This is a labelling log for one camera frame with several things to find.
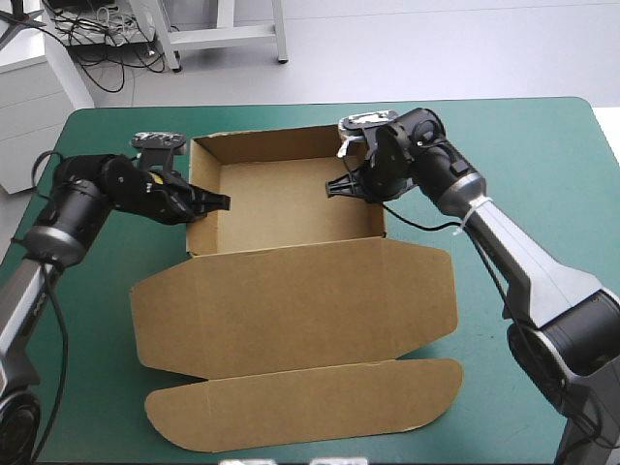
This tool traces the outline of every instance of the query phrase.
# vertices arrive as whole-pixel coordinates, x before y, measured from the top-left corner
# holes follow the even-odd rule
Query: cardboard box
[[[450,256],[384,238],[378,205],[329,200],[339,145],[335,126],[192,141],[191,182],[232,209],[188,227],[192,259],[132,289],[140,361],[209,380],[148,396],[175,444],[405,431],[457,394],[456,361],[394,360],[456,328]]]

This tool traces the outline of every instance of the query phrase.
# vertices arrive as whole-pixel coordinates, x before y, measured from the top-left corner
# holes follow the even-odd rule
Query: white table leg
[[[273,4],[273,20],[275,22],[275,40],[278,45],[278,61],[289,61],[287,53],[287,39],[284,32],[284,13],[282,12],[282,0],[271,0]]]
[[[155,27],[155,32],[157,33],[157,38],[160,45],[162,46],[162,50],[166,55],[166,61],[168,62],[168,66],[173,71],[179,70],[180,64],[176,59],[176,54],[174,53],[174,49],[172,48],[171,39],[169,36],[171,26],[169,25],[166,15],[164,13],[164,5],[162,4],[161,0],[140,1],[141,4],[151,13],[151,17],[153,18],[153,26]]]

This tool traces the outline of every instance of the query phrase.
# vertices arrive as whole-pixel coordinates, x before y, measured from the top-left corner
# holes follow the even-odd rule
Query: metal frame
[[[278,61],[289,61],[284,29],[282,0],[271,0],[273,23],[256,26],[234,26],[234,1],[217,0],[217,21],[214,29],[172,31],[162,0],[142,0],[151,14],[159,43],[173,71],[181,71],[179,51],[203,48],[236,47],[275,42],[278,47]]]

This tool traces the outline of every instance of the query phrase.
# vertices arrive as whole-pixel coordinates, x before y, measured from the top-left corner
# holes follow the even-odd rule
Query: drawer
[[[30,171],[37,157],[54,148],[64,123],[0,140],[0,186],[9,194],[32,187]]]
[[[0,73],[0,109],[62,91],[49,64],[39,63]]]
[[[0,140],[63,124],[72,111],[64,92],[0,108]]]

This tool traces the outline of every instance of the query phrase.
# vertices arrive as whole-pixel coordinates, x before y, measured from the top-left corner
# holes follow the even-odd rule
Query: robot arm
[[[513,356],[569,419],[556,463],[616,465],[620,299],[595,276],[555,261],[500,210],[431,110],[350,116],[339,129],[339,156],[351,141],[365,141],[368,151],[359,167],[327,183],[327,194],[385,202],[419,186],[442,213],[460,218],[508,282]]]
[[[55,169],[51,194],[21,240],[26,256],[0,292],[0,463],[31,463],[40,420],[28,387],[39,376],[25,349],[63,270],[82,261],[114,209],[159,223],[191,223],[230,198],[187,183],[173,157],[185,137],[139,133],[138,166],[123,155],[76,156]]]

